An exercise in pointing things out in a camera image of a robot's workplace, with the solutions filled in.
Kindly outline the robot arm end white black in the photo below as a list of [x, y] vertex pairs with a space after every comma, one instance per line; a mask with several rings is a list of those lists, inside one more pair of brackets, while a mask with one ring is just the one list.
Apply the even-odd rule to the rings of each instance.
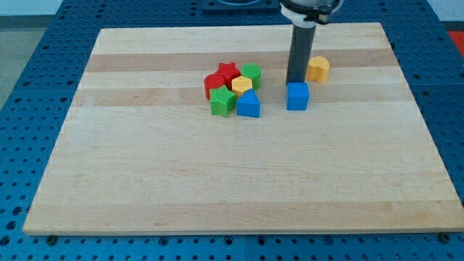
[[280, 0], [281, 14], [294, 26], [312, 28], [326, 25], [344, 0]]

